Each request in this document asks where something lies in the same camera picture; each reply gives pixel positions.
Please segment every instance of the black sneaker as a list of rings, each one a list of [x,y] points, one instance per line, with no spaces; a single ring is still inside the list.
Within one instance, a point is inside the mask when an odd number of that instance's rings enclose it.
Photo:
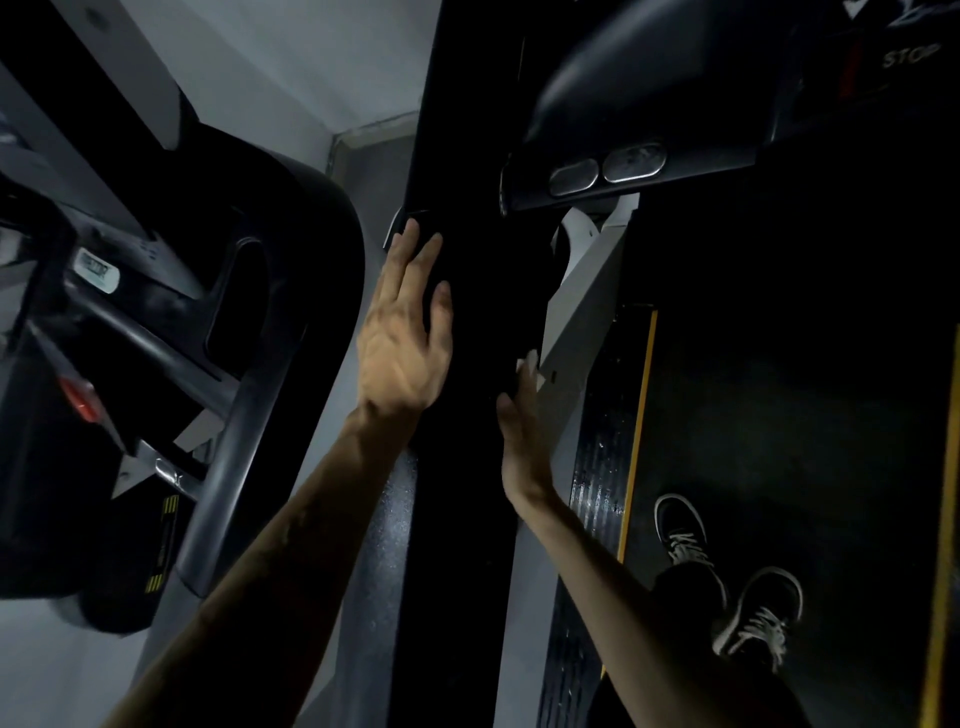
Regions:
[[[703,564],[710,569],[720,587],[723,609],[727,609],[727,585],[717,574],[707,555],[707,530],[693,504],[683,496],[668,493],[654,504],[657,537],[670,556],[673,566]]]
[[[761,569],[744,587],[736,614],[713,642],[713,651],[777,672],[786,656],[787,632],[803,613],[804,590],[797,577],[777,567]]]

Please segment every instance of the yellow line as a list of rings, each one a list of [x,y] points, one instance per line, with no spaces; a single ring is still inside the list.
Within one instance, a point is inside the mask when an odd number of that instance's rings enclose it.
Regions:
[[[953,340],[953,377],[950,383],[950,406],[947,415],[944,493],[940,503],[940,531],[937,540],[937,570],[933,582],[930,642],[926,650],[924,694],[920,703],[921,728],[936,728],[940,724],[940,691],[943,688],[944,657],[947,650],[958,470],[960,470],[960,327],[957,327]]]
[[[630,528],[630,510],[634,507],[634,481],[636,479],[636,456],[640,452],[640,431],[643,429],[643,408],[647,404],[647,388],[650,385],[650,365],[654,356],[654,336],[657,334],[657,311],[650,314],[650,332],[647,334],[647,353],[643,361],[643,380],[640,382],[640,402],[636,406],[634,428],[634,451],[630,456],[630,474],[627,475],[627,498],[623,504],[623,521],[620,524],[620,545],[616,560],[621,564],[627,553],[627,530]]]

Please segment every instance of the forearm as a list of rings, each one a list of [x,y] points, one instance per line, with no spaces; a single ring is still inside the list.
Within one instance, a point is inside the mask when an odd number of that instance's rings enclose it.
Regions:
[[[291,725],[333,629],[373,508],[413,428],[358,409],[108,721]]]
[[[518,511],[556,565],[636,725],[778,724],[730,666],[675,639],[650,593],[552,492]]]

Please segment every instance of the shoelace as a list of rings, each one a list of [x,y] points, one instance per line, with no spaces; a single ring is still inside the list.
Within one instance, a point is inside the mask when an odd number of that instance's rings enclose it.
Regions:
[[[692,533],[670,534],[670,559],[674,566],[693,561],[713,567],[713,562],[709,560]]]
[[[738,644],[743,644],[751,637],[763,640],[770,647],[770,654],[774,658],[774,671],[783,664],[783,658],[786,656],[786,634],[783,627],[786,626],[780,618],[777,617],[766,607],[760,607],[756,614],[750,617],[743,629],[737,633]]]

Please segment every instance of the leg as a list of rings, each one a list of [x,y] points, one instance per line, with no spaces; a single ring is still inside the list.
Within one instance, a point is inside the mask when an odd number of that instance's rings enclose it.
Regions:
[[[761,569],[747,582],[733,618],[713,644],[798,726],[809,725],[804,709],[777,673],[786,657],[787,632],[803,613],[804,590],[797,577],[777,567]]]
[[[707,532],[700,514],[683,496],[668,494],[654,506],[660,543],[673,566],[657,577],[651,592],[677,622],[677,634],[689,646],[709,644],[710,627],[727,606],[727,588],[707,556]],[[588,728],[632,726],[608,675],[593,696]]]

